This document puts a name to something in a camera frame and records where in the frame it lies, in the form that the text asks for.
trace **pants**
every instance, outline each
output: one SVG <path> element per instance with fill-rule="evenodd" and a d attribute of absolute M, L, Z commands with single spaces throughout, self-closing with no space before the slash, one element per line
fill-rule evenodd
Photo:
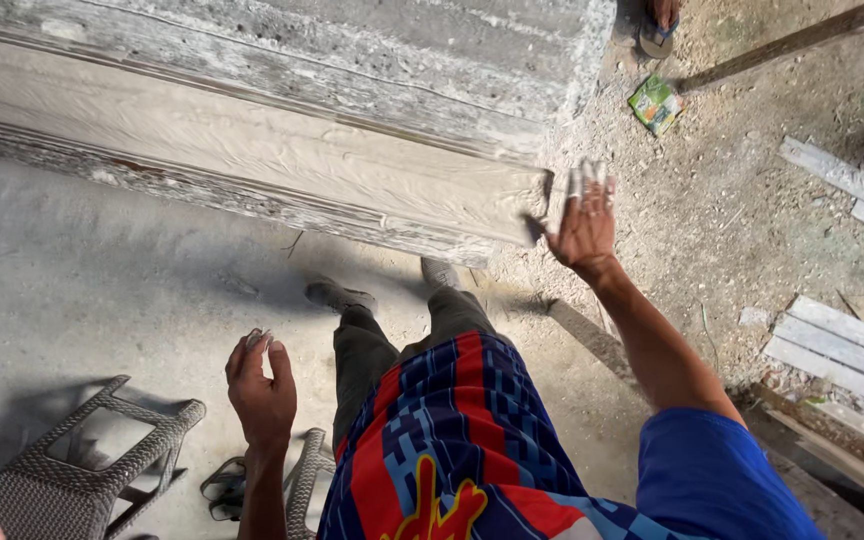
<path fill-rule="evenodd" d="M 338 408 L 332 423 L 333 450 L 349 433 L 369 392 L 389 369 L 464 332 L 496 334 L 485 310 L 471 292 L 444 286 L 432 295 L 428 305 L 432 330 L 418 343 L 407 345 L 402 352 L 389 343 L 373 313 L 365 307 L 354 305 L 342 313 L 334 338 Z"/>

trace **logo on shirt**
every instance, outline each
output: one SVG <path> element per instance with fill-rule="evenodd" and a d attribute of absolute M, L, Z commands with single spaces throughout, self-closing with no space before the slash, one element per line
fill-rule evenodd
<path fill-rule="evenodd" d="M 489 497 L 469 478 L 462 480 L 455 501 L 445 515 L 439 511 L 441 497 L 435 496 L 435 460 L 428 454 L 415 464 L 415 513 L 405 518 L 393 538 L 380 540 L 469 540 L 473 522 L 486 510 Z"/>

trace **red and blue patterned shirt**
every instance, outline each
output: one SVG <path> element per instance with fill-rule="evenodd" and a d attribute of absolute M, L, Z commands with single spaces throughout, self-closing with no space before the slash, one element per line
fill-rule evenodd
<path fill-rule="evenodd" d="M 590 497 L 514 347 L 466 332 L 381 378 L 338 460 L 319 540 L 821 538 L 741 424 L 642 427 L 638 508 Z"/>

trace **wicker pattern stool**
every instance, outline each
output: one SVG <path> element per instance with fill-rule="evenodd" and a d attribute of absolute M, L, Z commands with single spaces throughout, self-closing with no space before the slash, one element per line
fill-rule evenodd
<path fill-rule="evenodd" d="M 0 524 L 8 540 L 112 539 L 184 475 L 185 470 L 176 470 L 176 460 L 186 432 L 206 415 L 205 404 L 189 399 L 177 415 L 166 416 L 114 397 L 113 393 L 129 378 L 126 374 L 116 376 L 0 471 Z M 100 471 L 47 455 L 56 441 L 99 408 L 124 414 L 154 429 Z M 158 487 L 146 493 L 129 485 L 158 460 L 164 460 Z M 116 498 L 131 506 L 109 522 Z"/>

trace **gray shoe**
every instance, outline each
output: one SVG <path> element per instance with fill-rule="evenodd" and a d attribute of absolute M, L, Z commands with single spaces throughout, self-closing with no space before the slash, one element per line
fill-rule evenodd
<path fill-rule="evenodd" d="M 372 313 L 378 310 L 376 297 L 361 290 L 346 289 L 326 276 L 314 276 L 305 286 L 305 298 L 316 306 L 331 308 L 342 314 L 352 306 L 361 306 Z"/>
<path fill-rule="evenodd" d="M 422 277 L 432 289 L 450 287 L 456 290 L 466 290 L 459 281 L 459 273 L 451 264 L 434 258 L 422 258 Z"/>

